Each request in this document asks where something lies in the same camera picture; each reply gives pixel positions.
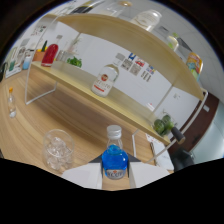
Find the shelf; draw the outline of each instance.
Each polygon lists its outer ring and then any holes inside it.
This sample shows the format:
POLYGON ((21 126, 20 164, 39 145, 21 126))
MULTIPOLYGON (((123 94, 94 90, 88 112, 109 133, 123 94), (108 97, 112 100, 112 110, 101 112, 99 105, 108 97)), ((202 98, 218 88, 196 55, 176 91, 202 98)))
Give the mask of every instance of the shelf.
POLYGON ((159 136, 151 127, 150 123, 155 119, 153 113, 128 95, 114 87, 106 98, 94 94, 91 91, 91 86, 96 77, 88 72, 61 61, 54 61, 52 67, 43 67, 40 62, 35 61, 32 62, 32 68, 41 71, 165 145, 170 143, 167 136, 164 138, 159 136))
POLYGON ((79 33, 102 38, 133 52, 155 67, 173 86, 203 100, 201 88, 187 65, 164 42, 141 27, 99 14, 66 15, 57 21, 79 33))

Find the wooden countertop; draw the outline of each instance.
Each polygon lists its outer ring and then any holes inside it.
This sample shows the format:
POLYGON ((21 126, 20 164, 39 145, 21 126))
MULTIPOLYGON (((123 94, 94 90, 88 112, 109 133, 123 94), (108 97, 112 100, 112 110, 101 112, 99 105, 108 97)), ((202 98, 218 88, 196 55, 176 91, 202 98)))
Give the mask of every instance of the wooden countertop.
MULTIPOLYGON (((26 74, 27 70, 23 70, 7 79, 3 78, 0 83, 0 148, 5 159, 34 165, 61 176, 61 173, 50 170, 43 162, 45 133, 52 129, 61 129, 72 136, 75 142, 73 167, 78 167, 86 165, 104 152, 107 144, 106 128, 111 124, 122 127, 124 150, 133 155, 131 135, 136 127, 59 83, 55 92, 26 105, 26 74), (10 86, 13 87, 16 98, 15 118, 8 115, 7 98, 10 86)), ((54 83, 54 80, 32 68, 27 100, 53 89, 54 83)), ((139 160, 146 162, 153 157, 145 133, 139 131, 135 141, 139 160)), ((116 182, 103 178, 103 190, 129 188, 127 175, 116 182)))

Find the bottle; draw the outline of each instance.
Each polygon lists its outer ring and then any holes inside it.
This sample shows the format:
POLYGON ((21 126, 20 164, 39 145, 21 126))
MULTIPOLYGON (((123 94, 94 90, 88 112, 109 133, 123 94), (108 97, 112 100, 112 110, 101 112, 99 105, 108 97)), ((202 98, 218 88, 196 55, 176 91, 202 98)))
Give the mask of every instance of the bottle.
POLYGON ((118 66, 124 58, 124 55, 118 53, 113 64, 103 67, 91 88, 95 94, 101 97, 106 97, 108 95, 119 76, 118 66))
POLYGON ((203 68, 203 61, 201 58, 196 53, 190 52, 186 61, 186 65, 198 82, 203 68))
POLYGON ((56 61, 62 61, 62 58, 63 58, 63 56, 65 55, 65 52, 66 52, 67 44, 68 44, 68 41, 66 41, 66 43, 65 43, 64 50, 59 51, 59 53, 57 55, 57 58, 56 58, 56 61))
POLYGON ((96 6, 98 6, 99 4, 101 4, 103 2, 105 2, 105 0, 88 1, 84 4, 82 4, 81 6, 77 7, 73 11, 71 11, 69 13, 69 15, 74 14, 74 13, 87 13, 87 12, 89 12, 90 10, 92 10, 93 8, 95 8, 96 6))
POLYGON ((173 33, 172 35, 168 35, 166 37, 167 45, 175 52, 179 47, 179 43, 177 41, 178 35, 173 33))
POLYGON ((8 98, 8 108, 9 108, 9 117, 16 116, 16 104, 15 97, 12 95, 13 87, 9 88, 9 98, 8 98))
POLYGON ((25 57, 25 60, 24 60, 24 63, 23 63, 23 70, 26 70, 26 69, 29 68, 30 62, 31 62, 31 56, 27 55, 25 57))
POLYGON ((42 62, 41 62, 42 66, 51 67, 51 65, 54 62, 55 55, 58 52, 58 42, 59 42, 59 40, 61 38, 62 38, 62 35, 58 35, 57 38, 56 38, 56 43, 55 44, 51 44, 47 48, 47 50, 46 50, 46 52, 44 54, 44 57, 42 59, 42 62))
POLYGON ((130 22, 151 32, 159 23, 161 17, 162 15, 159 12, 151 9, 149 11, 139 13, 130 22))
POLYGON ((99 14, 118 17, 127 7, 132 6, 131 2, 118 1, 108 5, 105 9, 101 10, 99 14))
POLYGON ((109 179, 118 180, 124 177, 128 165, 128 155, 121 141, 121 127, 108 126, 107 136, 107 149, 102 154, 102 164, 105 175, 109 179))

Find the green plant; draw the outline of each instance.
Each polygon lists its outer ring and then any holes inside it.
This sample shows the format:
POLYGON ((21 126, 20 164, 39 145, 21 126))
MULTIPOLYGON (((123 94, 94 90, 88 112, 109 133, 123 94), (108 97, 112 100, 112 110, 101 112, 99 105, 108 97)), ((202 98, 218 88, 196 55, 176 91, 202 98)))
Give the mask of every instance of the green plant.
POLYGON ((71 64, 71 65, 75 65, 75 66, 77 66, 79 68, 82 67, 82 59, 77 59, 75 56, 74 56, 73 59, 72 58, 68 58, 67 63, 71 64))

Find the wall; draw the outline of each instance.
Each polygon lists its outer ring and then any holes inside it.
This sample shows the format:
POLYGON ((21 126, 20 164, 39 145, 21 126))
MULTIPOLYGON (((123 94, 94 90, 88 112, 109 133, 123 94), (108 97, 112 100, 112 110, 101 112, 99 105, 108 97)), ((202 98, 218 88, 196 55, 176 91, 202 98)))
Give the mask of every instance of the wall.
POLYGON ((219 102, 215 117, 203 138, 192 149, 196 164, 224 158, 224 104, 219 102))

